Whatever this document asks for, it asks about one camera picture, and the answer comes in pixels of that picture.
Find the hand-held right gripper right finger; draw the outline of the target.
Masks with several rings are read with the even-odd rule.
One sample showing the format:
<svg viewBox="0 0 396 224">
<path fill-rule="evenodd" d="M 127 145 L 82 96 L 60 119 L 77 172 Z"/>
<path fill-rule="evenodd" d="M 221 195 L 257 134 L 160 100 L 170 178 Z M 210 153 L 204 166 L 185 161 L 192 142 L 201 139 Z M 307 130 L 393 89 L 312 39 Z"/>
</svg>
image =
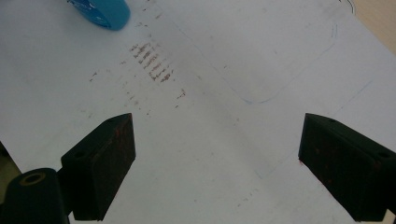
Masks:
<svg viewBox="0 0 396 224">
<path fill-rule="evenodd" d="M 396 215 L 396 152 L 335 119 L 307 113 L 298 158 L 354 220 Z"/>
</svg>

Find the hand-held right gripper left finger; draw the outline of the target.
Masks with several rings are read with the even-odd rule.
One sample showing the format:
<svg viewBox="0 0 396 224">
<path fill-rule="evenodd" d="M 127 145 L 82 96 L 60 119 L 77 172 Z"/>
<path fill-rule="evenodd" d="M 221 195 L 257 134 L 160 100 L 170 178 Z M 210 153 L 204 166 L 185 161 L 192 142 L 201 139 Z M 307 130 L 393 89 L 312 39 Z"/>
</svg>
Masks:
<svg viewBox="0 0 396 224">
<path fill-rule="evenodd" d="M 76 220 L 104 219 L 135 157 L 130 113 L 105 120 L 61 157 L 61 185 Z"/>
</svg>

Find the blue plastic bottle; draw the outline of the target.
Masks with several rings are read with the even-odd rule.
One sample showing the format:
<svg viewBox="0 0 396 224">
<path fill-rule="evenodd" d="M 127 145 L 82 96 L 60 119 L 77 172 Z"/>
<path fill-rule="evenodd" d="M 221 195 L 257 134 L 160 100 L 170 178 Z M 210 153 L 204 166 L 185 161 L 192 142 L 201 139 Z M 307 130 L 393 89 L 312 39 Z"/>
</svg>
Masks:
<svg viewBox="0 0 396 224">
<path fill-rule="evenodd" d="M 125 0 L 67 0 L 86 20 L 111 31 L 121 30 L 131 17 Z"/>
</svg>

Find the white table mat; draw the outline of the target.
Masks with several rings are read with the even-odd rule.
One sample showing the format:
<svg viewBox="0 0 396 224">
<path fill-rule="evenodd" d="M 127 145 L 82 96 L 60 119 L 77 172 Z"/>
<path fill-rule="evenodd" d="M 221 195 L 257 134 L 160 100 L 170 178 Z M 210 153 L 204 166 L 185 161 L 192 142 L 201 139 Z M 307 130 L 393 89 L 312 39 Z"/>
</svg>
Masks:
<svg viewBox="0 0 396 224">
<path fill-rule="evenodd" d="M 23 171 L 129 113 L 104 224 L 355 224 L 299 161 L 308 113 L 396 150 L 396 55 L 343 0 L 128 0 L 112 32 L 65 0 L 0 0 L 0 142 Z"/>
</svg>

